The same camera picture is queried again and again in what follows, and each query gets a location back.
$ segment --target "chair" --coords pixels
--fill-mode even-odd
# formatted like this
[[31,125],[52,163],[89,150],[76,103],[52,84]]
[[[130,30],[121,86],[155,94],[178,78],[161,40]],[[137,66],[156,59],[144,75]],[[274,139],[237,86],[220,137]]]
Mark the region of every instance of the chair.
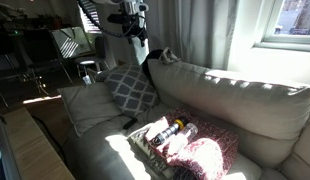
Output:
[[44,86],[40,81],[37,69],[47,68],[54,66],[61,66],[69,79],[73,84],[68,72],[63,65],[63,58],[58,54],[55,41],[53,40],[51,33],[47,29],[41,30],[25,30],[24,31],[24,48],[27,56],[33,62],[28,67],[32,70],[34,79],[37,83],[39,91],[44,90]]
[[[8,54],[14,53],[18,66],[13,66],[12,62],[8,58]],[[23,59],[20,47],[14,45],[11,38],[5,33],[0,32],[0,55],[8,58],[8,62],[11,65],[9,69],[0,70],[0,80],[21,76],[27,72],[27,65]],[[0,91],[0,97],[3,100],[5,106],[8,108],[8,104]]]
[[103,36],[97,36],[95,38],[95,51],[96,56],[80,57],[76,58],[74,62],[77,65],[78,75],[81,77],[80,67],[83,67],[85,75],[87,75],[87,65],[95,64],[97,72],[101,71],[100,63],[104,63],[105,67],[109,69],[106,63],[106,42]]

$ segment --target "pink knit blanket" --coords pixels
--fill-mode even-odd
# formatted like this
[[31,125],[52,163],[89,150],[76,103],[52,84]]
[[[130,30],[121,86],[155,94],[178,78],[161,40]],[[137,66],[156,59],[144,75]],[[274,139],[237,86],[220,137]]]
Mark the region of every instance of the pink knit blanket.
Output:
[[[168,156],[165,150],[169,148],[170,139],[157,147],[151,143],[151,140],[180,116],[185,116],[189,122],[196,125],[198,133],[179,153]],[[227,174],[238,149],[238,137],[234,132],[219,128],[183,108],[177,108],[156,121],[146,133],[145,139],[168,165],[187,168],[197,179],[203,180],[221,179]]]

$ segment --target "cable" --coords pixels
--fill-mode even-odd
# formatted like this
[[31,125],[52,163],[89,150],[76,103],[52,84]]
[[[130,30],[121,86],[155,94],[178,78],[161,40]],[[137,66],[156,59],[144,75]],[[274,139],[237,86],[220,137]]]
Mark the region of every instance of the cable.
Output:
[[99,28],[100,31],[102,31],[103,33],[113,36],[113,37],[117,37],[117,38],[134,38],[134,37],[138,37],[139,35],[141,35],[144,32],[144,26],[145,26],[145,18],[144,19],[144,25],[143,28],[141,29],[141,31],[134,36],[126,36],[128,34],[128,32],[133,28],[133,25],[135,24],[135,22],[133,23],[133,25],[129,28],[129,31],[125,32],[124,34],[119,34],[119,33],[114,33],[111,32],[107,29],[105,29],[104,27],[102,27],[98,22],[95,21],[95,19],[90,15],[90,13],[88,12],[88,10],[86,9],[84,3],[82,2],[82,0],[77,0],[78,5],[80,6],[80,8],[82,9],[82,11],[84,12],[84,14],[87,16],[87,18],[96,26]]
[[57,140],[53,137],[53,135],[51,134],[51,132],[48,130],[46,124],[41,120],[39,119],[38,117],[34,116],[34,115],[31,115],[32,118],[36,121],[38,121],[45,129],[45,131],[47,132],[48,136],[52,139],[52,141],[55,143],[55,145],[58,147],[58,149],[60,150],[60,152],[62,153],[62,156],[63,156],[63,159],[64,159],[64,163],[65,163],[65,166],[68,167],[68,164],[67,164],[67,160],[66,160],[66,155],[63,151],[63,148],[62,146],[57,142]]

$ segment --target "wooden table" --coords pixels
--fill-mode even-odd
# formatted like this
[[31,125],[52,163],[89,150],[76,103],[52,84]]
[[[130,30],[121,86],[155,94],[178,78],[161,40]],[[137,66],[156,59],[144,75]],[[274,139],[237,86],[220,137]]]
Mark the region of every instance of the wooden table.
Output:
[[74,179],[25,108],[3,117],[22,179]]

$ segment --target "gray couch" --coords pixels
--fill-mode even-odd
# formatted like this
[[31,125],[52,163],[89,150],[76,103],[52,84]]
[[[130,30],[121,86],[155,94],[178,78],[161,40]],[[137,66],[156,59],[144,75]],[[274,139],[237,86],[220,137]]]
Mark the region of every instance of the gray couch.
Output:
[[239,136],[239,153],[224,179],[310,180],[310,85],[183,62],[148,64],[160,104],[140,114],[128,130],[122,127],[130,118],[123,115],[81,137],[73,129],[65,152],[76,179],[171,179],[169,171],[155,173],[147,155],[128,139],[173,108],[185,107]]

